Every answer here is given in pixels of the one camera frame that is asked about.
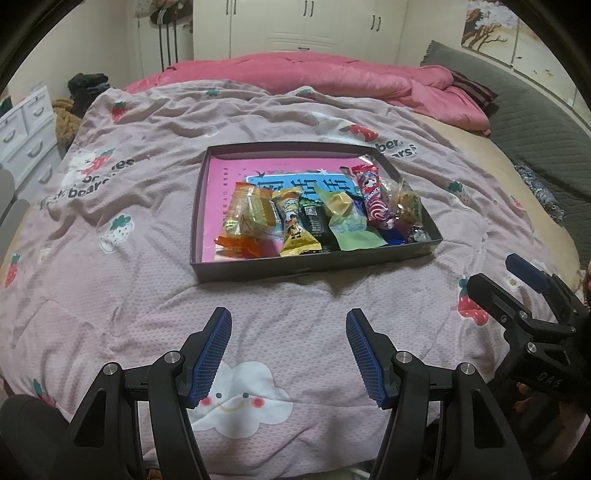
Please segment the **robotic claw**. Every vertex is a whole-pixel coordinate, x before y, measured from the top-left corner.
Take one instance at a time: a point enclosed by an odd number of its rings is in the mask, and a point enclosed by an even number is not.
[[[469,363],[455,370],[424,365],[374,332],[361,310],[347,315],[347,336],[368,394],[380,408],[392,410],[372,479],[390,478],[393,472],[400,480],[417,479],[430,401],[441,407],[433,480],[532,478],[492,393],[508,378],[548,395],[550,403],[553,398],[576,401],[591,411],[589,311],[556,275],[517,255],[510,255],[506,266],[544,296],[558,323],[534,319],[487,276],[471,277],[468,295],[505,328],[510,347],[488,385]],[[129,370],[105,365],[67,429],[50,480],[102,480],[106,471],[113,479],[144,479],[138,401],[150,404],[163,478],[208,480],[186,409],[208,395],[231,331],[230,312],[218,307],[203,331],[152,365]]]

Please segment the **pillow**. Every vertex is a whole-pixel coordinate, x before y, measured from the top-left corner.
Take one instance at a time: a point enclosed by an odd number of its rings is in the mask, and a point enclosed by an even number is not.
[[[453,76],[452,86],[458,87],[466,92],[472,100],[484,111],[484,109],[495,101],[498,95],[490,88],[481,83],[468,79],[460,72],[451,70]]]

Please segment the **pink comforter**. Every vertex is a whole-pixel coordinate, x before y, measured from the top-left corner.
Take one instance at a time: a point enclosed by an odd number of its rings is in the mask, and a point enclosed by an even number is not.
[[[441,66],[380,65],[310,52],[258,53],[229,60],[182,61],[127,87],[130,93],[189,80],[234,80],[273,95],[310,86],[330,96],[377,98],[466,130],[488,130],[482,110]]]

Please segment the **white drawer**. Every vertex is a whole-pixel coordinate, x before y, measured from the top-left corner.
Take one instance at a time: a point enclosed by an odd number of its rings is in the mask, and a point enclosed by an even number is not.
[[[35,92],[22,106],[22,113],[25,116],[27,130],[32,132],[41,125],[53,113],[49,92],[46,88]]]
[[[16,188],[20,187],[22,181],[56,143],[56,117],[52,116],[29,137],[18,152],[4,159],[2,168],[12,173]]]
[[[45,186],[56,174],[60,162],[60,153],[57,145],[54,145],[22,182],[21,187],[17,190],[17,197],[33,204],[43,194]]]
[[[0,163],[24,142],[27,137],[21,110],[2,117],[0,122]]]

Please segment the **yellow snack packet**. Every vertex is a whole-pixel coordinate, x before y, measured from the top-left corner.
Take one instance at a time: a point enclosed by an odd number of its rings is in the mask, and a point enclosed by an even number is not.
[[[284,218],[282,257],[300,255],[306,251],[322,250],[320,242],[300,223],[301,187],[281,189],[275,192],[273,200]]]

